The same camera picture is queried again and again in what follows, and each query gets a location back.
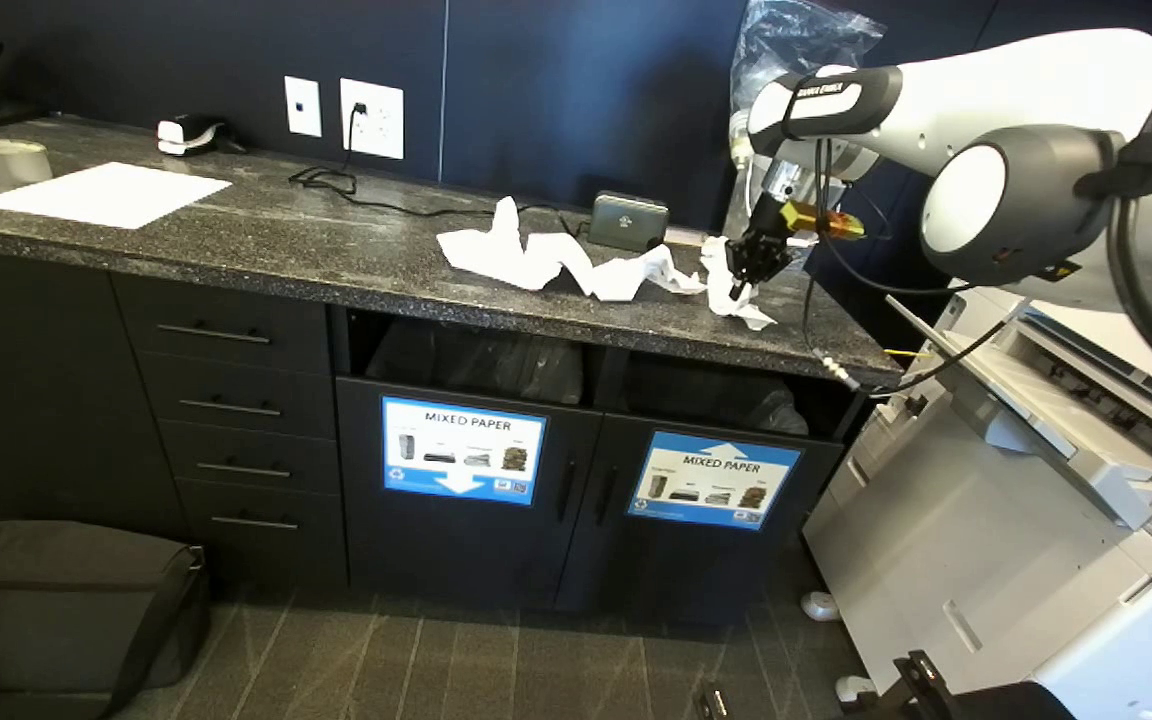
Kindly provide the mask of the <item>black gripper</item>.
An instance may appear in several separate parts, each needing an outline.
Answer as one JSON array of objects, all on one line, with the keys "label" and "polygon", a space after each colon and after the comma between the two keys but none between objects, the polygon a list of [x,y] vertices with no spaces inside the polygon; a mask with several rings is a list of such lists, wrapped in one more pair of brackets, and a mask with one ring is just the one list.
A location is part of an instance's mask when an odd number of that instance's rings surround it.
[{"label": "black gripper", "polygon": [[741,286],[767,286],[788,265],[788,241],[816,229],[803,202],[759,195],[741,241],[728,241],[728,272]]}]

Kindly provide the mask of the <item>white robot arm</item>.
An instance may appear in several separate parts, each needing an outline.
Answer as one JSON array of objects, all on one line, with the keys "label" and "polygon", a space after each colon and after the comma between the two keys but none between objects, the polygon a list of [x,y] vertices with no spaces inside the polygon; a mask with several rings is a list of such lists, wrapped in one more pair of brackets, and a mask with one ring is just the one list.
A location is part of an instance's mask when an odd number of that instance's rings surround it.
[{"label": "white robot arm", "polygon": [[848,185],[889,162],[929,181],[932,267],[1128,322],[1152,347],[1152,37],[1071,29],[938,59],[767,82],[741,147],[795,146]]}]

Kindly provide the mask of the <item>black shoulder bag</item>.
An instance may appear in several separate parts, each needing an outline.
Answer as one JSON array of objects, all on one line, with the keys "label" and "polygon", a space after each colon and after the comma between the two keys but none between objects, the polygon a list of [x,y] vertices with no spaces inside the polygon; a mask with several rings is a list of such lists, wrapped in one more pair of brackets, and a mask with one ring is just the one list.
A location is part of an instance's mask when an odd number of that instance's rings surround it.
[{"label": "black shoulder bag", "polygon": [[82,522],[0,522],[0,699],[91,696],[110,720],[207,642],[207,549]]}]

